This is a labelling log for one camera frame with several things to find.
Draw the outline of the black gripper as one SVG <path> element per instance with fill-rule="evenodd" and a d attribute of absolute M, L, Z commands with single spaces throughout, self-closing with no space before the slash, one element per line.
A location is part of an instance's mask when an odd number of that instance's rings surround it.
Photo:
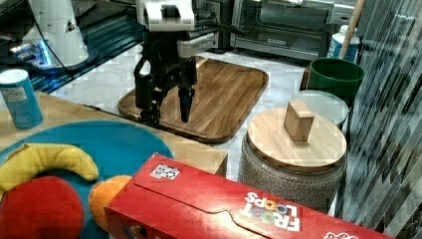
<path fill-rule="evenodd" d="M 177 42 L 187 39 L 185 32 L 143 31 L 142 57 L 133 75 L 136 106 L 146 125 L 159 126 L 162 101 L 174 87 L 179 88 L 181 120 L 189 121 L 197 82 L 195 59 L 182 58 L 177 51 Z"/>

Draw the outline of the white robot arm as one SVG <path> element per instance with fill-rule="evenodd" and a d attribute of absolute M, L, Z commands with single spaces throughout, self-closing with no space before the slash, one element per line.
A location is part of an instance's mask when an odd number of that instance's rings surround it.
<path fill-rule="evenodd" d="M 144 26 L 141 59 L 133 71 L 140 121 L 159 125 L 162 101 L 176 88 L 180 117 L 187 122 L 197 83 L 195 55 L 214 45 L 215 31 L 195 29 L 191 0 L 136 0 L 136 14 Z"/>

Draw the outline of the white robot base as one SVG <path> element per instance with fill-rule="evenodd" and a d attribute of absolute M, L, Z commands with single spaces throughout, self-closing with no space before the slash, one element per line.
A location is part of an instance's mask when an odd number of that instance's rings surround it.
<path fill-rule="evenodd" d="M 28 0 L 34 27 L 23 43 L 10 49 L 13 56 L 42 71 L 71 69 L 89 58 L 78 27 L 72 0 Z"/>

